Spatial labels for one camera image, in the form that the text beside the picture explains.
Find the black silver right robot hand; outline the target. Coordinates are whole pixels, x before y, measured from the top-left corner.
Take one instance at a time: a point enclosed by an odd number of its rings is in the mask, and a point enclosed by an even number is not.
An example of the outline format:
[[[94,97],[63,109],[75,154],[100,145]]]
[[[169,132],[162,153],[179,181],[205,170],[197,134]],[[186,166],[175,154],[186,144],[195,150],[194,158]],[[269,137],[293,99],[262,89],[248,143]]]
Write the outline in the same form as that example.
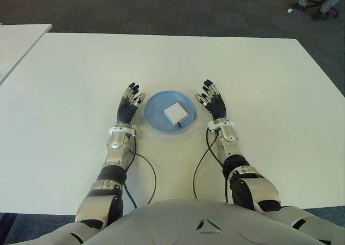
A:
[[[226,118],[226,106],[217,86],[209,79],[204,81],[203,93],[196,94],[196,100],[211,113],[213,120]]]

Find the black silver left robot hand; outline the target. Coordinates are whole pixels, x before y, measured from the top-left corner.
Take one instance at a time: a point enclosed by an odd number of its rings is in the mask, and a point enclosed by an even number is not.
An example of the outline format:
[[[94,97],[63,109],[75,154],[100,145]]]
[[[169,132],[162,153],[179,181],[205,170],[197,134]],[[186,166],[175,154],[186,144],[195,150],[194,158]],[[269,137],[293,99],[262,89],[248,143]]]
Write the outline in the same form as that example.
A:
[[[131,83],[124,91],[117,111],[117,123],[130,124],[137,108],[145,99],[145,94],[139,92],[139,85]]]

